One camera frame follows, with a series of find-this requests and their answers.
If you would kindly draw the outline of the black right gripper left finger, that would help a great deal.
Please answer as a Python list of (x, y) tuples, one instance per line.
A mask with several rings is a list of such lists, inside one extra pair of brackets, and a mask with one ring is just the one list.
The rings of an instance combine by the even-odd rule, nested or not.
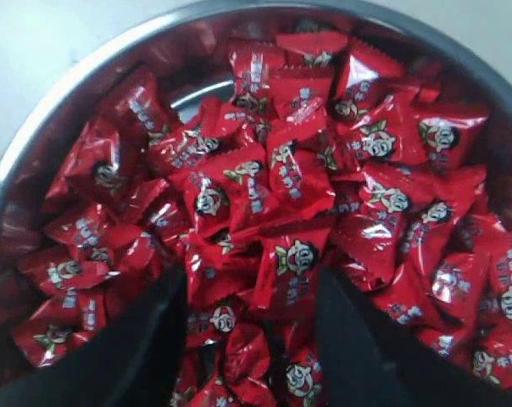
[(186, 338), (186, 274), (172, 267), (89, 343), (0, 388), (0, 406), (166, 406)]

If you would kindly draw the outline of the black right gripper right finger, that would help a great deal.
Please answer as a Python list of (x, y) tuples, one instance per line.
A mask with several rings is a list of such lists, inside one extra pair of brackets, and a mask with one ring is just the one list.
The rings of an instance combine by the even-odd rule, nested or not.
[(331, 267), (320, 272), (315, 322), (331, 406), (512, 406), (512, 393), (446, 361)]

